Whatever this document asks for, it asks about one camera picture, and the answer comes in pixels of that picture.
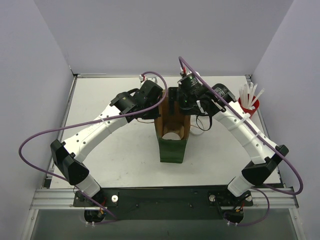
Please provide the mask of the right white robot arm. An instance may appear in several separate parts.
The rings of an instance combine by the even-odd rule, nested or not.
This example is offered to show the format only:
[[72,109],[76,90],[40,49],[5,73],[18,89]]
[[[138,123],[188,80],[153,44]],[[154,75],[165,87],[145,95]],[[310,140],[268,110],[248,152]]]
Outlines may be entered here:
[[284,144],[277,145],[263,134],[225,85],[217,83],[208,89],[191,71],[182,73],[177,84],[177,87],[169,88],[169,98],[177,101],[182,114],[218,121],[249,155],[249,163],[231,180],[228,191],[240,197],[251,187],[262,185],[289,149]]

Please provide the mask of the green paper bag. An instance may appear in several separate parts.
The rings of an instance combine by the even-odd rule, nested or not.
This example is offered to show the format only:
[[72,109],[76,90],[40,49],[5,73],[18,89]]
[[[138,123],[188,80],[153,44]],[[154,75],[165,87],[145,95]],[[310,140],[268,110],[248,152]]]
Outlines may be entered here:
[[[170,113],[169,88],[167,96],[159,105],[160,116],[153,120],[155,133],[159,147],[159,160],[161,163],[181,164],[184,161],[187,142],[190,136],[191,116],[183,115],[179,111],[178,103],[174,103],[174,113]],[[184,126],[184,137],[182,140],[163,139],[164,126],[168,123],[180,123]]]

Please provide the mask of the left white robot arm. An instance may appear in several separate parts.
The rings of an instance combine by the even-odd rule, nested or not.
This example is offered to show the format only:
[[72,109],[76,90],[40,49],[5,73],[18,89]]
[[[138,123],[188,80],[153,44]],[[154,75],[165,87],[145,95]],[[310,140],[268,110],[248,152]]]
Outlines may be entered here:
[[163,96],[163,89],[157,81],[146,79],[140,88],[121,92],[102,113],[90,124],[64,141],[54,140],[51,153],[55,166],[66,181],[85,193],[84,199],[92,206],[101,203],[103,194],[100,185],[84,165],[89,153],[104,139],[134,119],[156,119],[159,117],[157,104]]

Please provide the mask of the brown cardboard cup carrier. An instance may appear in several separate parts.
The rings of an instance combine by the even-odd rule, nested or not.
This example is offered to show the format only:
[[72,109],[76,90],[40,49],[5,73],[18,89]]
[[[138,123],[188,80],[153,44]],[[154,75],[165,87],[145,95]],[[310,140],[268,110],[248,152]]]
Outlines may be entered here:
[[163,136],[165,140],[179,141],[184,138],[184,126],[181,123],[170,122],[163,127]]

